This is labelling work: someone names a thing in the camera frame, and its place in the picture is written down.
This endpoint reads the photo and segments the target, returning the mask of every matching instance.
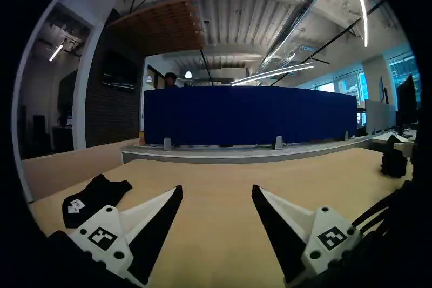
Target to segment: blue cubicle divider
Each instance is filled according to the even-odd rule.
[[[200,86],[145,91],[145,141],[174,145],[271,144],[356,134],[354,96],[264,86]]]

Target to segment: wooden table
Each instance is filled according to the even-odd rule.
[[[251,199],[252,185],[314,210],[328,204],[349,220],[410,179],[380,173],[382,154],[361,148],[284,162],[210,165],[134,160],[104,175],[128,180],[129,209],[176,185],[184,198],[150,276],[157,287],[283,287],[283,274]],[[66,230],[61,205],[82,182],[31,204],[47,234]]]

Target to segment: black cloth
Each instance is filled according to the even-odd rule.
[[[76,229],[106,205],[116,206],[123,195],[132,189],[128,181],[111,182],[103,175],[98,175],[79,193],[63,201],[62,213],[67,228]],[[69,213],[71,202],[79,199],[85,206],[79,213]]]
[[[391,135],[382,155],[381,173],[400,178],[407,173],[408,160],[401,151],[393,148],[394,143],[402,142],[396,136]]]

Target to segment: table surface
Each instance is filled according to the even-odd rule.
[[[150,276],[157,287],[284,287],[283,274],[251,199],[252,185],[307,209],[330,205],[352,221],[410,179],[380,173],[382,154],[362,148],[283,162],[187,164],[134,160],[104,173],[128,180],[117,205],[127,210],[176,185],[184,198]],[[64,227],[61,205],[85,181],[34,202],[30,209],[49,235]]]

